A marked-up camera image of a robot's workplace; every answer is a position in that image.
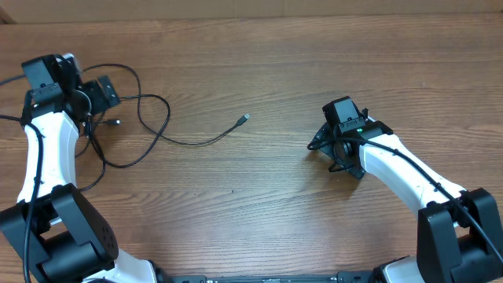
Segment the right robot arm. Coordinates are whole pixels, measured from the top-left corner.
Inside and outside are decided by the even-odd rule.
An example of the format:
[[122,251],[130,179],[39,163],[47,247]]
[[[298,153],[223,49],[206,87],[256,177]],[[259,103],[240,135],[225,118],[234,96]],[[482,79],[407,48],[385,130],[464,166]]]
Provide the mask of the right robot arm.
[[339,272],[338,282],[491,282],[502,276],[502,224],[485,189],[468,191],[436,173],[350,97],[324,105],[325,123],[308,144],[331,172],[371,174],[416,216],[417,253],[373,270]]

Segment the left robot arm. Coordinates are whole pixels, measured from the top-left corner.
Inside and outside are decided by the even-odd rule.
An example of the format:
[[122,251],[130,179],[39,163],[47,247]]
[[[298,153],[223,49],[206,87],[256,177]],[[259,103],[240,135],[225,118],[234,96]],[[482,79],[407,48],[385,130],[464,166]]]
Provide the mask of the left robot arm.
[[87,83],[75,57],[51,54],[22,64],[31,85],[17,122],[28,138],[24,185],[1,213],[1,231],[39,282],[168,282],[150,260],[119,248],[111,226],[76,186],[82,124],[119,104],[108,77]]

